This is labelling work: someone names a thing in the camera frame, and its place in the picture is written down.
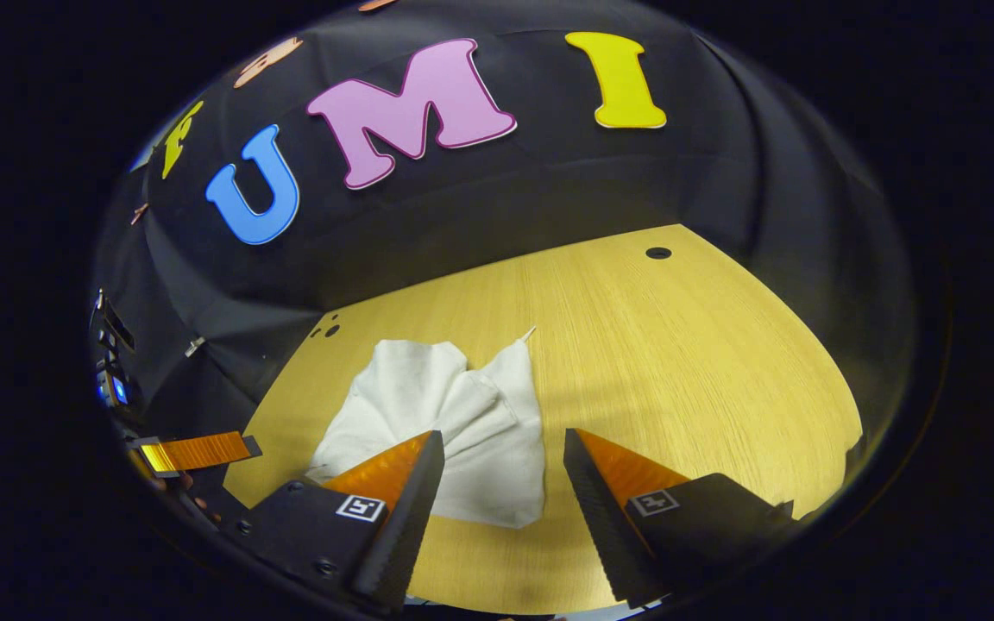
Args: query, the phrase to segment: screw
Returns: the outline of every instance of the screw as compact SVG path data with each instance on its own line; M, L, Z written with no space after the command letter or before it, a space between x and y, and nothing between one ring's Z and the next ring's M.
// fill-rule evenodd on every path
M312 563L312 566L317 570L317 573L323 578L331 578L332 575L336 574L336 565L332 561L328 561L327 558L319 558L317 562Z

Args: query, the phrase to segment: pink letter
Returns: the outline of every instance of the pink letter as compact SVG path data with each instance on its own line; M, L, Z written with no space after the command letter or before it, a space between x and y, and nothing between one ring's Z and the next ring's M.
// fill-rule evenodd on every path
M368 131L406 156L425 157L429 106L439 117L435 141L448 149L492 141L516 129L516 118L497 109L474 68L477 48L473 39L454 39L416 52L399 95L348 79L309 102L306 111L324 117L348 161L343 178L348 188L366 188L393 173L393 157L375 152Z

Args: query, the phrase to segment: wood grain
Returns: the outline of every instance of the wood grain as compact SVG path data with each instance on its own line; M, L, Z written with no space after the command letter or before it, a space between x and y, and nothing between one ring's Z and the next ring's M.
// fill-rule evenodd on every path
M652 247L673 255L650 259ZM615 604L563 469L569 427L689 477L722 472L770 503L794 500L797 517L839 490L861 434L839 369L776 295L679 224L503 260L326 314L246 429L263 456L230 465L226 488L252 506L301 475L381 339L450 341L475 368L531 326L544 517L505 530L433 516L413 596L512 614Z

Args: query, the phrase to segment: cloth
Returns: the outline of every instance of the cloth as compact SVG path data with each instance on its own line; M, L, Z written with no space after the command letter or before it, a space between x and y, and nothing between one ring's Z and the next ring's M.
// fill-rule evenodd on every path
M437 429L444 471L433 514L508 528L536 522L544 510L544 444L525 343L533 330L476 370L467 370L450 342L379 342L306 475L325 483Z

